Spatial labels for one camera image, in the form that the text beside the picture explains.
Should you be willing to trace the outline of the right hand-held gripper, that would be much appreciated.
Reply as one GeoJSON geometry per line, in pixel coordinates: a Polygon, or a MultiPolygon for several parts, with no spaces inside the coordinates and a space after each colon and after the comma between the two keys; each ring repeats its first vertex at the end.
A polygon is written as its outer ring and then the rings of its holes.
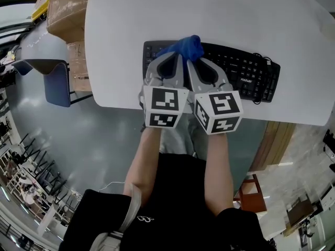
{"type": "Polygon", "coordinates": [[[225,71],[214,62],[200,58],[187,60],[193,110],[200,126],[208,135],[233,132],[243,115],[238,91],[234,91],[225,71]]]}

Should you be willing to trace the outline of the person's grey trousers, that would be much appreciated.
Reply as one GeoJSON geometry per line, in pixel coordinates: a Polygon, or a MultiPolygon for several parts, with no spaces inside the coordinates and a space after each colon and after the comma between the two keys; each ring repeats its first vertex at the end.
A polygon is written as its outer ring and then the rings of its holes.
{"type": "Polygon", "coordinates": [[[174,129],[162,129],[160,153],[207,158],[208,135],[193,114],[183,114],[174,129]]]}

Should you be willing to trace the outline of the person's black shirt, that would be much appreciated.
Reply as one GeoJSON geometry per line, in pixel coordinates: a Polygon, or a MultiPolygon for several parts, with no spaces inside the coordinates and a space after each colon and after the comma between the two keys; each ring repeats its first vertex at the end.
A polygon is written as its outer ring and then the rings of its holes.
{"type": "MultiPolygon", "coordinates": [[[[205,204],[204,160],[160,154],[154,188],[126,229],[120,251],[272,251],[256,214],[205,204]]],[[[101,233],[118,230],[130,197],[85,191],[59,251],[89,251],[101,233]]]]}

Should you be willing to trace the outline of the wooden slatted bench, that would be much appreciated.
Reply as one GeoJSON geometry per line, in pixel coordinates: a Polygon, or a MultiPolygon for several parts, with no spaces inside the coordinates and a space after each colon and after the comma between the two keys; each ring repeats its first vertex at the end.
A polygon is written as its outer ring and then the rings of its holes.
{"type": "Polygon", "coordinates": [[[289,145],[296,124],[268,121],[249,172],[263,171],[268,166],[278,165],[289,145]]]}

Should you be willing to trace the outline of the blue cloth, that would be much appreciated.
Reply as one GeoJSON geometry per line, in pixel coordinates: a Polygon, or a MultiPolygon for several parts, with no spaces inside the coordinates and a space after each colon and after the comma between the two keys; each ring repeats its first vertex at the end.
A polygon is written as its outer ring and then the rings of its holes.
{"type": "Polygon", "coordinates": [[[183,58],[183,62],[186,62],[187,60],[195,62],[205,53],[198,35],[192,35],[190,37],[180,39],[179,41],[169,45],[157,53],[157,58],[168,52],[176,52],[180,54],[183,58]]]}

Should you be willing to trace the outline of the person's right forearm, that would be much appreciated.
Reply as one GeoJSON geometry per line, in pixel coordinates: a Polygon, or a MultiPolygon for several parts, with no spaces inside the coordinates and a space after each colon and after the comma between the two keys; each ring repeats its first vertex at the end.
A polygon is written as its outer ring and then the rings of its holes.
{"type": "Polygon", "coordinates": [[[225,209],[233,208],[233,179],[228,140],[224,133],[208,137],[204,187],[206,205],[215,216],[225,209]]]}

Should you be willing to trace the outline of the reddish brown stool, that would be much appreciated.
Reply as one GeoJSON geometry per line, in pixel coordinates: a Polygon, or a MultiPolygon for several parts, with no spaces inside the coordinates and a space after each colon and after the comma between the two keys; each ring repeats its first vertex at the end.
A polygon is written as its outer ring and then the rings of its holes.
{"type": "Polygon", "coordinates": [[[267,211],[256,174],[252,174],[242,182],[233,201],[238,203],[240,209],[244,211],[250,211],[256,214],[265,213],[267,211]]]}

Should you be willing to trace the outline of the beige shoulder bag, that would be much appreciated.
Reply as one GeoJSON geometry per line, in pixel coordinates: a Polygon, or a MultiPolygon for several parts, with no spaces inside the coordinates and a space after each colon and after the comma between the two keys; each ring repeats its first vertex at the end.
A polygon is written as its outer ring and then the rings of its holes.
{"type": "Polygon", "coordinates": [[[141,191],[130,184],[131,201],[125,219],[117,231],[101,233],[93,241],[90,251],[120,251],[120,243],[125,230],[131,225],[141,207],[141,191]]]}

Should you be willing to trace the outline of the dark blue chair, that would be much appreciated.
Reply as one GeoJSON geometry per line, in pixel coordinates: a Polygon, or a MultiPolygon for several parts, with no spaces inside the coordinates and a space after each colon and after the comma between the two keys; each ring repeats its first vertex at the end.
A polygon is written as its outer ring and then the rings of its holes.
{"type": "Polygon", "coordinates": [[[71,99],[75,93],[70,90],[70,68],[64,60],[58,59],[25,59],[12,63],[14,69],[21,75],[27,75],[35,69],[43,75],[44,93],[46,101],[61,107],[70,107],[72,104],[92,97],[92,94],[71,99]]]}

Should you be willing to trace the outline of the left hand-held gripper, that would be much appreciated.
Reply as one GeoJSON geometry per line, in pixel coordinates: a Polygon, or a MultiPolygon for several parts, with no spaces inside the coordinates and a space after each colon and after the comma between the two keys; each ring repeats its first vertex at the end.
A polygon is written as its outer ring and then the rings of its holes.
{"type": "Polygon", "coordinates": [[[140,102],[144,124],[153,128],[175,128],[184,112],[189,90],[184,87],[183,58],[165,53],[148,66],[140,102]]]}

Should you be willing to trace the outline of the person's left forearm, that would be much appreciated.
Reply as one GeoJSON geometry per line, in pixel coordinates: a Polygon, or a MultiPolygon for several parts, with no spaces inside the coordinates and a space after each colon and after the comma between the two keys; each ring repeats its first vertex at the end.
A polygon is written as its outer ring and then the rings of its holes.
{"type": "Polygon", "coordinates": [[[125,179],[123,194],[130,196],[131,185],[136,186],[141,192],[142,206],[147,204],[154,187],[158,169],[161,132],[162,129],[160,128],[148,127],[144,129],[125,179]]]}

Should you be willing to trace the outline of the black keyboard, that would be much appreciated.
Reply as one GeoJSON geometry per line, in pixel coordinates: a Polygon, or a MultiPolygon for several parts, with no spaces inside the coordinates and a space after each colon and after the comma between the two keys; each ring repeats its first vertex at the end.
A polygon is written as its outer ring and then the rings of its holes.
{"type": "MultiPolygon", "coordinates": [[[[175,43],[174,40],[145,41],[143,44],[143,78],[149,64],[157,58],[157,53],[175,43]]],[[[280,65],[258,53],[212,44],[201,43],[206,58],[226,73],[233,90],[238,90],[241,99],[255,104],[272,102],[280,75],[280,65]]]]}

